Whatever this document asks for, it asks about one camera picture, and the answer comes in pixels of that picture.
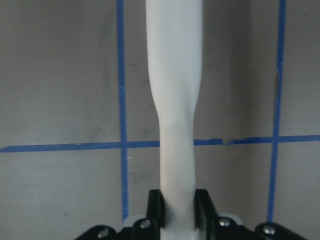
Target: black clamp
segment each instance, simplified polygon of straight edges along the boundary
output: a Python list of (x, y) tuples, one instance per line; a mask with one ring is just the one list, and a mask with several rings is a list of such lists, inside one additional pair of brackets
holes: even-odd
[[(250, 231), (230, 217), (219, 216), (205, 189), (195, 191), (194, 205), (200, 240), (306, 240), (276, 223), (265, 222)], [(95, 226), (76, 240), (160, 240), (160, 228), (165, 227), (164, 209), (160, 190), (150, 190), (146, 218), (118, 233), (109, 226)]]

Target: white flexible tube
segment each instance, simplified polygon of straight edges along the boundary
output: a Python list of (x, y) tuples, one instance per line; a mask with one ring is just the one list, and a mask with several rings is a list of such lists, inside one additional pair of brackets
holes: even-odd
[(202, 0), (146, 0), (146, 29), (160, 128), (161, 240), (197, 240), (193, 120), (202, 70)]

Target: white silicone tube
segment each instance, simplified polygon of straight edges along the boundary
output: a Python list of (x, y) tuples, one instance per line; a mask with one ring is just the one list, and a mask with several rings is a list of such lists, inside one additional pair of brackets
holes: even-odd
[(193, 120), (202, 69), (202, 0), (146, 0), (146, 29), (160, 128), (161, 240), (197, 240)]

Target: gray background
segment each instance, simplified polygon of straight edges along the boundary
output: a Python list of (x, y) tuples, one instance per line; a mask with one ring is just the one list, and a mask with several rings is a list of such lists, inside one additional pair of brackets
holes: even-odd
[[(279, 1), (204, 0), (194, 137), (197, 187), (253, 229), (267, 219)], [(0, 1), (0, 148), (119, 142), (117, 2)], [(159, 139), (148, 79), (145, 2), (124, 1), (128, 141)], [(320, 2), (288, 0), (280, 136), (320, 134)], [(274, 221), (320, 235), (320, 142), (278, 145)], [(128, 149), (129, 213), (159, 188), (159, 148)], [(121, 229), (121, 149), (0, 152), (2, 240), (72, 240)]]

